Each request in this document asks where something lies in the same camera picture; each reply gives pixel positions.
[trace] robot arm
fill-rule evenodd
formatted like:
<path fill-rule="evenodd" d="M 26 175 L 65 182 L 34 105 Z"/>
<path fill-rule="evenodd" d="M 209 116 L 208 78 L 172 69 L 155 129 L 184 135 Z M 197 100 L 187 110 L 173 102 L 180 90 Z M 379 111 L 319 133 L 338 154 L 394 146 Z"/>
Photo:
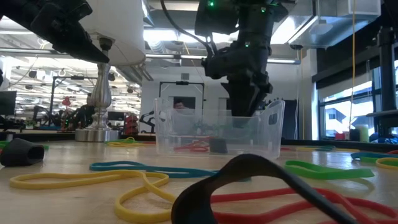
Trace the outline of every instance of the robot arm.
<path fill-rule="evenodd" d="M 92 62 L 108 63 L 79 20 L 93 12 L 86 0 L 2 0 L 0 19 L 7 16 L 53 44 L 59 52 Z"/>
<path fill-rule="evenodd" d="M 202 61 L 206 76 L 227 76 L 223 87 L 229 93 L 233 116 L 252 116 L 267 93 L 272 93 L 266 72 L 272 29 L 287 14 L 279 0 L 200 1 L 196 35 L 231 34 L 239 25 L 237 41 Z"/>

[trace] wooden table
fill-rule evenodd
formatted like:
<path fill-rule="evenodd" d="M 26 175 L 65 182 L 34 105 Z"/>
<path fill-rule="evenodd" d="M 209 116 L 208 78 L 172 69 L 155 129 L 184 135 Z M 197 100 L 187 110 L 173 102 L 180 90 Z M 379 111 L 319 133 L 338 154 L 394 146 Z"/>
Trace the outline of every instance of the wooden table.
<path fill-rule="evenodd" d="M 228 161 L 227 157 L 172 157 L 158 156 L 153 147 L 106 147 L 103 144 L 81 142 L 46 143 L 44 162 L 30 167 L 2 168 L 0 170 L 0 223 L 30 224 L 111 224 L 126 223 L 118 219 L 114 212 L 115 198 L 125 191 L 141 186 L 139 179 L 118 180 L 103 184 L 72 187 L 55 190 L 20 190 L 8 186 L 9 179 L 16 175 L 37 172 L 87 173 L 93 162 L 137 161 L 153 166 L 191 167 L 199 169 L 220 169 Z M 365 198 L 398 209 L 398 172 L 374 166 L 362 166 L 352 161 L 348 152 L 282 152 L 276 161 L 302 160 L 341 169 L 360 167 L 371 168 L 375 177 L 360 182 L 352 180 L 320 181 L 305 179 L 313 187 L 331 189 L 343 195 Z M 200 179 L 172 179 L 162 189 L 178 195 L 189 185 Z M 272 177 L 255 177 L 251 182 L 229 184 L 215 194 L 253 192 L 284 188 L 287 185 Z M 273 199 L 248 200 L 234 203 L 220 203 L 214 210 L 236 213 L 261 213 L 292 202 L 302 200 L 297 195 L 280 196 Z M 171 204 L 152 194 L 140 195 L 128 200 L 124 206 L 142 212 L 156 212 L 171 208 Z M 369 212 L 372 217 L 383 215 Z M 273 223 L 318 223 L 329 220 L 316 208 L 311 208 L 281 218 Z"/>

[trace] red rubber band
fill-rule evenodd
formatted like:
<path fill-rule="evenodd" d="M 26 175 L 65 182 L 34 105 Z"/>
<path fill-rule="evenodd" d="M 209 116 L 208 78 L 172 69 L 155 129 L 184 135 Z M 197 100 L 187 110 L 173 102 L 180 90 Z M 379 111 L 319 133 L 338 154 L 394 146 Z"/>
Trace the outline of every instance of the red rubber band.
<path fill-rule="evenodd" d="M 183 151 L 183 150 L 189 149 L 190 152 L 208 152 L 209 148 L 210 148 L 209 145 L 203 146 L 203 145 L 201 145 L 201 143 L 207 143 L 207 140 L 209 140 L 210 138 L 212 138 L 212 137 L 210 137 L 210 136 L 205 137 L 203 139 L 193 141 L 191 144 L 175 147 L 174 150 L 175 151 Z"/>
<path fill-rule="evenodd" d="M 328 200 L 333 203 L 342 204 L 347 211 L 352 214 L 352 216 L 359 221 L 359 223 L 363 224 L 397 224 L 398 223 L 398 212 L 393 208 L 389 208 L 385 205 L 381 205 L 376 202 L 371 202 L 368 200 L 363 200 L 360 198 L 351 198 L 351 197 L 343 197 L 340 194 L 332 192 L 330 190 L 325 189 L 315 189 L 322 195 L 324 195 Z M 267 190 L 262 192 L 252 192 L 252 193 L 244 193 L 244 194 L 229 194 L 229 195 L 214 195 L 211 197 L 212 203 L 219 202 L 232 202 L 232 201 L 240 201 L 240 200 L 250 200 L 250 199 L 259 199 L 259 198 L 267 198 L 279 195 L 287 195 L 287 194 L 295 194 L 293 189 L 277 189 L 277 190 Z M 391 220 L 372 220 L 363 212 L 359 211 L 354 205 L 359 207 L 370 208 L 379 213 L 387 215 L 393 219 Z M 280 208 L 271 210 L 262 214 L 255 215 L 245 215 L 245 214 L 233 214 L 233 213 L 224 213 L 224 212 L 213 212 L 215 218 L 219 223 L 229 223 L 229 224 L 243 224 L 243 223 L 268 223 L 272 222 L 278 218 L 281 218 L 286 215 L 290 215 L 292 213 L 305 210 L 313 207 L 313 205 L 307 201 L 301 201 L 292 203 L 290 205 L 285 205 Z M 334 221 L 322 222 L 320 224 L 334 224 Z"/>
<path fill-rule="evenodd" d="M 394 151 L 391 151 L 391 152 L 387 152 L 387 154 L 398 154 L 398 150 L 394 150 Z"/>

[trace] transparent plastic container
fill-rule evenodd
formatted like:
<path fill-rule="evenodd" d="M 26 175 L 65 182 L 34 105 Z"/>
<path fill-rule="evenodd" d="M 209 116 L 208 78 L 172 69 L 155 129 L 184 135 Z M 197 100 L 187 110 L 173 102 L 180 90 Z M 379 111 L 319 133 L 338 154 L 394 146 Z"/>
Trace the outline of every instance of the transparent plastic container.
<path fill-rule="evenodd" d="M 280 153 L 285 102 L 272 102 L 250 118 L 230 110 L 174 109 L 155 99 L 156 146 L 175 156 L 236 156 L 251 153 L 276 159 Z"/>

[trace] white lamp shade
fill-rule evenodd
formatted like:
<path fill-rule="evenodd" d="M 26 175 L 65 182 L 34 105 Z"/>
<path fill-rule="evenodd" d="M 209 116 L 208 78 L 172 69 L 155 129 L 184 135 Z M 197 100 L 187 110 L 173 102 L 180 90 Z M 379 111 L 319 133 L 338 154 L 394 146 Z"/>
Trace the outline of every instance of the white lamp shade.
<path fill-rule="evenodd" d="M 139 0 L 87 0 L 93 13 L 80 23 L 100 48 L 99 38 L 114 40 L 111 65 L 136 65 L 145 60 L 144 22 Z"/>

